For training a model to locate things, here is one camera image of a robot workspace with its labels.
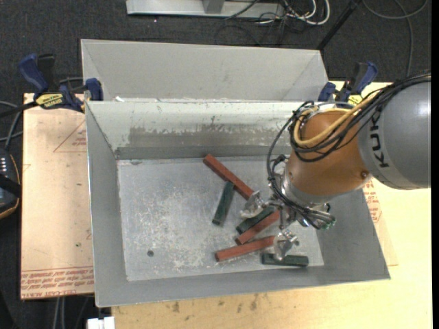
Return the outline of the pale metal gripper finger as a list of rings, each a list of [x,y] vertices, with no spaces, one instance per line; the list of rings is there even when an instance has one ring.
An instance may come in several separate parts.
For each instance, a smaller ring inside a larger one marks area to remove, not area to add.
[[[275,237],[273,243],[274,259],[282,261],[287,252],[296,245],[298,236],[290,230],[281,230]]]
[[[260,191],[255,191],[251,194],[244,207],[240,210],[241,218],[256,217],[267,206],[266,201],[261,196]]]

